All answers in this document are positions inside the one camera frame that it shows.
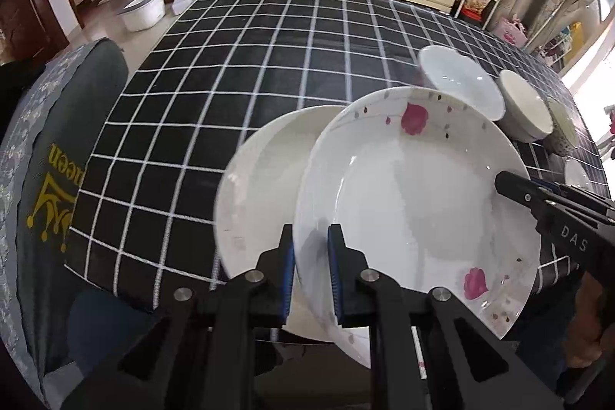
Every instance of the metal bolt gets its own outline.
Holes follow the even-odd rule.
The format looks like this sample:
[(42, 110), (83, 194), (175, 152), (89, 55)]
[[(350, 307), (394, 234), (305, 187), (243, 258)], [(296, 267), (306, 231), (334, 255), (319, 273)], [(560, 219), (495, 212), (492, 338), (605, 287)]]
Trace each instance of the metal bolt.
[(188, 287), (180, 287), (178, 289), (175, 290), (175, 292), (173, 292), (173, 297), (175, 300), (179, 300), (180, 302), (183, 302), (185, 300), (188, 300), (192, 297), (192, 290), (189, 289)]
[(247, 281), (251, 281), (252, 283), (258, 283), (264, 277), (265, 277), (265, 275), (263, 274), (262, 271), (250, 270), (250, 271), (245, 272), (245, 279)]
[(376, 270), (370, 270), (368, 268), (367, 270), (361, 271), (361, 278), (363, 278), (365, 281), (376, 281), (378, 278), (380, 278), (380, 273), (378, 273)]
[(446, 287), (436, 287), (431, 293), (435, 300), (441, 302), (447, 302), (451, 298), (451, 291)]

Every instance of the black tablecloth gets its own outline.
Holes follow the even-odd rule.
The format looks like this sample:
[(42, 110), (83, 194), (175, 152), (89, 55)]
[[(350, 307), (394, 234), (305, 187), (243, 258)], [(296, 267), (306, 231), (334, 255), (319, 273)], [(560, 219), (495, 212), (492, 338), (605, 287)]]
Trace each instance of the black tablecloth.
[[(564, 103), (580, 135), (574, 156), (608, 195), (595, 144), (559, 77), (489, 33), (393, 0), (198, 0), (143, 62), (102, 130), (79, 192), (69, 266), (147, 307), (165, 304), (179, 286), (223, 283), (213, 204), (237, 148), (292, 110), (419, 82), (417, 52), (431, 44), (456, 48), (491, 76), (513, 70)], [(540, 143), (516, 146), (531, 176), (563, 180)], [(534, 290), (575, 266), (544, 242), (540, 261)]]

